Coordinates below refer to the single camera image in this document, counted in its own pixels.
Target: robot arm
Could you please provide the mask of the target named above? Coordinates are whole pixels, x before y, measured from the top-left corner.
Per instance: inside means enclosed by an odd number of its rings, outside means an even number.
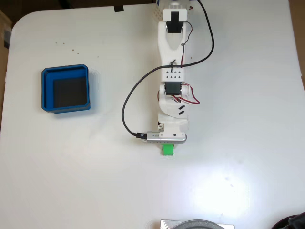
[[[158,46],[162,60],[162,66],[156,67],[144,75],[131,89],[122,108],[122,122],[126,130],[136,138],[147,143],[159,143],[163,146],[164,155],[172,155],[175,144],[183,144],[186,139],[186,130],[189,126],[188,111],[189,104],[199,104],[194,97],[192,87],[185,83],[184,67],[199,64],[208,59],[214,50],[214,37],[211,25],[203,4],[197,0],[202,7],[209,31],[212,38],[210,53],[193,63],[184,63],[184,51],[186,39],[186,27],[192,25],[187,22],[187,9],[189,0],[161,0],[160,9],[163,12],[162,21],[158,25]],[[135,88],[151,73],[161,69],[161,84],[158,92],[159,113],[158,131],[147,133],[132,132],[124,118],[126,104]],[[188,97],[192,96],[196,102],[191,102]]]

